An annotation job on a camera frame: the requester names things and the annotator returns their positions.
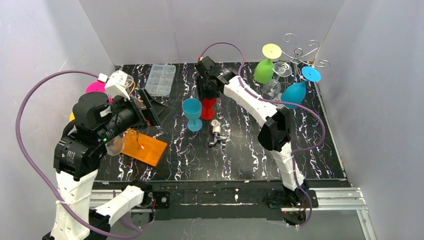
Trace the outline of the light blue wine glass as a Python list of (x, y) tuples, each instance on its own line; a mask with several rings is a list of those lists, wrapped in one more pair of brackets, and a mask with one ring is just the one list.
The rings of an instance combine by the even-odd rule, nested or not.
[(200, 119), (202, 113), (201, 102), (196, 98), (188, 98), (183, 101), (182, 110), (188, 119), (187, 128), (192, 132), (198, 132), (203, 127)]

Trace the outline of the red wine glass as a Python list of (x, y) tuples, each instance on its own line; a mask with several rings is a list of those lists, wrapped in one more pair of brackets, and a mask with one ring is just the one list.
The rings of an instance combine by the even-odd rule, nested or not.
[(201, 110), (200, 117), (203, 120), (211, 120), (214, 117), (215, 115), (214, 106), (216, 102), (217, 102), (216, 98), (211, 98), (211, 99), (205, 98), (201, 100), (202, 110)]

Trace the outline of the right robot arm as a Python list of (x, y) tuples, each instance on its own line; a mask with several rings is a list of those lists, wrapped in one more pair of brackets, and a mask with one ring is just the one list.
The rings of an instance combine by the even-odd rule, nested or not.
[(304, 196), (304, 176), (296, 169), (291, 146), (291, 114), (288, 108), (261, 101), (243, 78), (232, 69), (215, 63), (210, 57), (200, 59), (195, 65), (198, 96), (201, 101), (217, 99), (221, 95), (234, 100), (251, 115), (260, 127), (258, 142), (277, 164), (282, 178), (283, 197), (270, 202), (275, 205), (295, 206)]

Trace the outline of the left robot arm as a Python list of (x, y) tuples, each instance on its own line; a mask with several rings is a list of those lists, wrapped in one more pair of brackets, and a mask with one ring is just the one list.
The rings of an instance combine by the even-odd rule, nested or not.
[(82, 95), (73, 106), (74, 121), (63, 131), (54, 150), (53, 166), (60, 201), (46, 240), (104, 240), (111, 227), (151, 194), (151, 184), (134, 180), (107, 203), (90, 208), (92, 187), (107, 144), (125, 131), (159, 126), (172, 109), (151, 97), (145, 89), (139, 97), (104, 92)]

